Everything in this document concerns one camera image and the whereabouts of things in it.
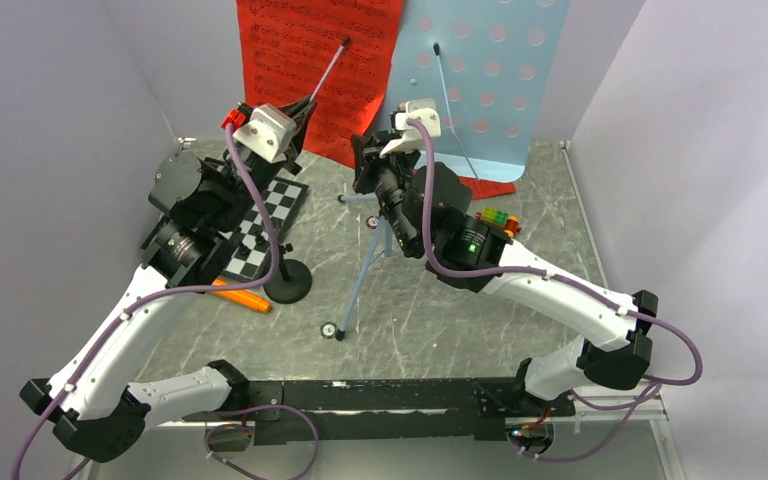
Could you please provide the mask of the black microphone desk stand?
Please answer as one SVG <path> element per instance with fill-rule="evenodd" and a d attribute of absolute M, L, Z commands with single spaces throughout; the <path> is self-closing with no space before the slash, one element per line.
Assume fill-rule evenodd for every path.
<path fill-rule="evenodd" d="M 291 243 L 280 245 L 277 273 L 264 285 L 266 296 L 278 304 L 293 304 L 304 299 L 313 285 L 313 275 L 302 261 L 287 258 L 294 251 Z"/>

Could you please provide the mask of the red sheet music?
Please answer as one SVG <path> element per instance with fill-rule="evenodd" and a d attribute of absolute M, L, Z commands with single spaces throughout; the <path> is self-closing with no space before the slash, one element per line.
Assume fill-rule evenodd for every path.
<path fill-rule="evenodd" d="M 512 195 L 516 192 L 516 187 L 513 183 L 501 183 L 463 176 L 459 180 L 472 192 L 472 198 L 475 200 Z"/>
<path fill-rule="evenodd" d="M 236 4 L 245 101 L 283 106 L 313 95 L 306 151 L 354 164 L 350 139 L 386 96 L 404 4 L 263 0 Z"/>

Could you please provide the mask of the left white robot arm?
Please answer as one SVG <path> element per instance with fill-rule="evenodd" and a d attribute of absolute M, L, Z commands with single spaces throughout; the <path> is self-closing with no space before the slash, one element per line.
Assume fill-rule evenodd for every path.
<path fill-rule="evenodd" d="M 231 133 L 228 159 L 184 151 L 161 162 L 149 194 L 161 217 L 120 301 L 66 366 L 20 392 L 67 450 L 106 463 L 160 424 L 200 412 L 232 420 L 245 411 L 248 379 L 224 360 L 161 381 L 139 383 L 136 375 L 226 269 L 239 247 L 233 232 L 250 210 L 265 209 L 273 179 L 298 171 L 315 107 L 311 96 L 281 107 L 240 104 L 223 124 Z"/>

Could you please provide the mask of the light blue music stand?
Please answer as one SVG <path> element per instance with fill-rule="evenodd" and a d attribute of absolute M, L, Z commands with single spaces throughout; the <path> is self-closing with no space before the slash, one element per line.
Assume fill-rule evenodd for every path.
<path fill-rule="evenodd" d="M 386 94 L 370 130 L 399 103 L 431 98 L 435 157 L 465 177 L 511 183 L 525 172 L 568 1 L 406 1 Z"/>

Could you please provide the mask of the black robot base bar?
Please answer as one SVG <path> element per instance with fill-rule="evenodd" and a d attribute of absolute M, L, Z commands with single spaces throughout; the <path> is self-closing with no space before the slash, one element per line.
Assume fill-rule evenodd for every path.
<path fill-rule="evenodd" d="M 258 446 L 307 440 L 312 428 L 322 440 L 497 441 L 510 423 L 561 409 L 513 377 L 253 381 L 248 404 Z"/>

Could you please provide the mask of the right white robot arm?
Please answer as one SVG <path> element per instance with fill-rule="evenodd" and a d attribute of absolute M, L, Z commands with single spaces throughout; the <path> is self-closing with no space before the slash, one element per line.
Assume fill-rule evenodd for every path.
<path fill-rule="evenodd" d="M 582 385 L 634 389 L 650 366 L 653 342 L 632 296 L 603 290 L 544 261 L 501 228 L 468 213 L 471 190 L 445 164 L 434 166 L 429 230 L 423 207 L 427 169 L 420 153 L 385 153 L 392 135 L 351 139 L 354 190 L 372 193 L 408 258 L 461 290 L 520 303 L 576 332 L 565 347 L 527 359 L 511 390 L 514 407 L 536 415 L 550 400 Z"/>

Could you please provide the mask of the orange toy microphone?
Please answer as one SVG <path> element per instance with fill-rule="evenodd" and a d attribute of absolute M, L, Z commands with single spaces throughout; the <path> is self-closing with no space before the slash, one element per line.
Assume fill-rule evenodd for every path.
<path fill-rule="evenodd" d="M 212 294 L 257 313 L 272 311 L 270 301 L 248 290 L 213 290 Z"/>

